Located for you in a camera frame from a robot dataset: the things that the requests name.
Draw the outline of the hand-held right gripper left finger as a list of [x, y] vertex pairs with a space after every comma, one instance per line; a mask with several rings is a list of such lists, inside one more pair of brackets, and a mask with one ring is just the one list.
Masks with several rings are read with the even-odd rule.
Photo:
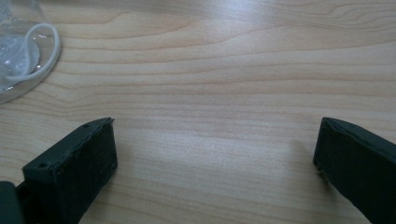
[[27, 224], [78, 224], [117, 167], [113, 119], [79, 126], [22, 168]]

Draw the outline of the clear plastic bag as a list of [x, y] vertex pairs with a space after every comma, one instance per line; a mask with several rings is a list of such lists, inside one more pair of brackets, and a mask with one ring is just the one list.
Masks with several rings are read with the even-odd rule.
[[60, 52], [59, 32], [37, 0], [0, 0], [0, 104], [35, 88]]

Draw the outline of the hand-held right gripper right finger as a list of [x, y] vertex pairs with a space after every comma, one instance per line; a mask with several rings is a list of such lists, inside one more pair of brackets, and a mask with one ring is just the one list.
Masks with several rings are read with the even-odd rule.
[[372, 224], [396, 224], [396, 144], [324, 118], [313, 163]]

